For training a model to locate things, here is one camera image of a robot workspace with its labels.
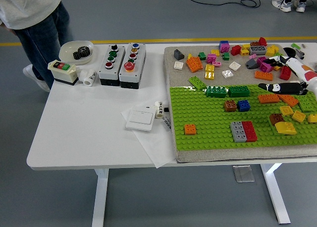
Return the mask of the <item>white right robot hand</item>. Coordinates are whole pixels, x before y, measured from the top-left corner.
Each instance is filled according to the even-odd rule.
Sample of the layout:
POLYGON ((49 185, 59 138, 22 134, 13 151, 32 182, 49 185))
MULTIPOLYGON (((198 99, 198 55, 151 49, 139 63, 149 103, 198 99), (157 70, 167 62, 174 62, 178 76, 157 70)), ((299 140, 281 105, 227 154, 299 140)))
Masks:
POLYGON ((317 96, 317 73, 310 67, 302 64, 296 58, 275 56, 264 60, 265 63, 272 65, 287 65, 291 71, 301 80, 301 83, 279 83, 264 84, 260 83, 259 88, 280 95, 305 95, 308 91, 317 96))

